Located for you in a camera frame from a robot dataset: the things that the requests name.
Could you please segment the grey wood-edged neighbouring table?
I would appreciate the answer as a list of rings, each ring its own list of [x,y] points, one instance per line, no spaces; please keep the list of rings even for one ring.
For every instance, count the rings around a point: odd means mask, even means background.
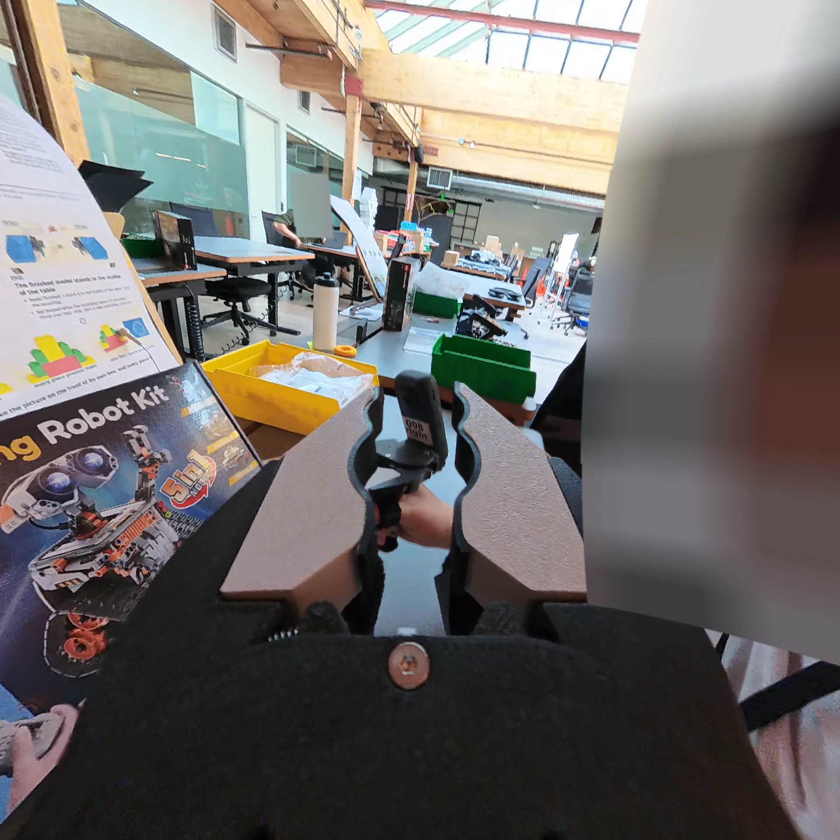
[[[506,330],[502,336],[513,347],[522,348],[530,352],[527,347],[528,340],[518,323],[499,321],[500,326]],[[357,361],[365,364],[372,364],[379,373],[380,384],[386,392],[393,396],[394,380],[396,375],[404,370],[416,370],[431,372],[432,368],[432,346],[440,334],[454,334],[457,320],[434,319],[428,316],[412,315],[408,328],[401,332],[384,331],[380,328],[381,322],[359,320],[348,318],[339,332],[339,344],[356,342],[356,357],[350,361]],[[419,343],[412,339],[412,330],[421,333]],[[419,350],[406,350],[406,342],[413,342]],[[441,382],[436,376],[440,400],[444,409],[449,409],[453,399],[453,389]],[[505,402],[491,395],[480,394],[486,402],[493,406],[506,419],[520,427],[526,427],[532,422],[538,408],[534,395],[525,395],[520,404]]]

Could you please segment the person's pale clothing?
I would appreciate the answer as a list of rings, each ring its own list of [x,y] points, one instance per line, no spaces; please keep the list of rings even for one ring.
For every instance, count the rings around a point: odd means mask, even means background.
[[[839,667],[707,631],[773,791],[803,838],[839,838]]]

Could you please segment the large green bin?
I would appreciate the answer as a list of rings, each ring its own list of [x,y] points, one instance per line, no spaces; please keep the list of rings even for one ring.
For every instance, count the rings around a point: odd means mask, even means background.
[[[461,383],[479,396],[514,405],[534,397],[537,388],[529,350],[458,334],[438,336],[431,374],[446,389]]]

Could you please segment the person's right hand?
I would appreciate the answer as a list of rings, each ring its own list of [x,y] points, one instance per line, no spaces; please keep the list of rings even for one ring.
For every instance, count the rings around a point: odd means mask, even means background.
[[[400,496],[401,517],[396,538],[436,550],[448,550],[452,541],[454,509],[426,484]]]

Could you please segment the white instruction poster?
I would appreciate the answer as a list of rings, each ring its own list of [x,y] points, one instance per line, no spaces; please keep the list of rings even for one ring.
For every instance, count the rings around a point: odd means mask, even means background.
[[[2,420],[173,368],[77,168],[2,97]]]

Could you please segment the yellow bin with plastic bags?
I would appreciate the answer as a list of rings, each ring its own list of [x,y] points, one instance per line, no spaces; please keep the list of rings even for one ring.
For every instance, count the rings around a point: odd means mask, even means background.
[[[334,400],[262,382],[248,375],[249,368],[254,365],[286,364],[298,353],[306,351],[341,359],[363,373],[373,374],[374,387],[379,384],[373,365],[267,340],[204,362],[203,370],[232,414],[294,434],[308,435],[342,408]]]

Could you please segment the clear plastic parts bags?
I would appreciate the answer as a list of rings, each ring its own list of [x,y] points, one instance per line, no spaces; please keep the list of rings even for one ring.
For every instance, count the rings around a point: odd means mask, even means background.
[[[248,369],[257,380],[334,400],[340,408],[375,387],[374,376],[341,359],[311,351],[300,352],[286,364],[258,364]]]

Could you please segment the black office chair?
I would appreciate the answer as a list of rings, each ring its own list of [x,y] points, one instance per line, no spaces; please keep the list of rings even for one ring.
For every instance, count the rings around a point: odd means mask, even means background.
[[[240,331],[234,345],[247,346],[250,334],[257,327],[269,330],[270,334],[278,332],[298,334],[294,330],[281,328],[279,325],[264,318],[254,316],[251,302],[258,298],[266,298],[269,303],[276,303],[277,296],[267,280],[252,277],[226,277],[220,280],[208,280],[205,283],[206,296],[223,303],[225,312],[201,317],[202,329],[208,329],[223,322],[231,322]]]

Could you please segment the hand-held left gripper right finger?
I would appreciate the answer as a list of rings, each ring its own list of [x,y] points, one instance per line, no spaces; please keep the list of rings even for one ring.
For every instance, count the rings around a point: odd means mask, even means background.
[[[472,634],[498,603],[521,629],[544,605],[587,603],[579,477],[468,385],[451,408],[465,486],[435,579],[446,633]]]

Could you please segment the white water bottle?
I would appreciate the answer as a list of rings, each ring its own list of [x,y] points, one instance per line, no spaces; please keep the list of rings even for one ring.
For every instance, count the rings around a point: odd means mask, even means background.
[[[337,345],[339,301],[339,282],[330,273],[316,276],[312,302],[313,349],[332,353]]]

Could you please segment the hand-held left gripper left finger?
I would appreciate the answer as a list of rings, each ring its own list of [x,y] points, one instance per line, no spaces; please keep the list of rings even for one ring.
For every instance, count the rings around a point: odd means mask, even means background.
[[[284,603],[294,623],[329,602],[372,634],[384,592],[374,503],[384,395],[367,388],[283,456],[220,588],[229,601]]]

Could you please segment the tall black product box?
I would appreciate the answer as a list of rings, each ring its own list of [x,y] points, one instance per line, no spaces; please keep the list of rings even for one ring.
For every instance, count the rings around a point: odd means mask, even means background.
[[[388,265],[383,301],[382,329],[401,332],[408,328],[413,315],[415,287],[422,261],[414,256],[392,259]]]

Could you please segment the black box on far desk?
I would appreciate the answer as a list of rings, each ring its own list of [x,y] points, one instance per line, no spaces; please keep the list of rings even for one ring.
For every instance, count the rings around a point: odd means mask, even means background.
[[[197,270],[193,221],[174,212],[156,210],[154,231],[166,264],[179,270]]]

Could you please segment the bag of dark parts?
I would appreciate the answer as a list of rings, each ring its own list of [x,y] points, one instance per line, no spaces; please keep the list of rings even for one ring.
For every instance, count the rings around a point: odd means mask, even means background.
[[[461,302],[454,335],[513,346],[529,339],[527,331],[515,324],[517,313],[510,301],[467,293]]]

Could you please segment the wood-edged office desk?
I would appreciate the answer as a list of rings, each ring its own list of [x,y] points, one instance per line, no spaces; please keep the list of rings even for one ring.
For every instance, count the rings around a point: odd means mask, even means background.
[[[314,259],[310,251],[262,244],[246,238],[196,236],[194,242],[196,260],[223,269],[223,279],[252,277],[267,280],[271,284],[276,294],[276,303],[269,303],[265,297],[258,298],[251,302],[251,311],[254,316],[273,323],[276,323],[277,318],[278,275],[300,271],[306,260]],[[294,330],[297,334],[277,334],[300,335],[299,330],[281,328]]]

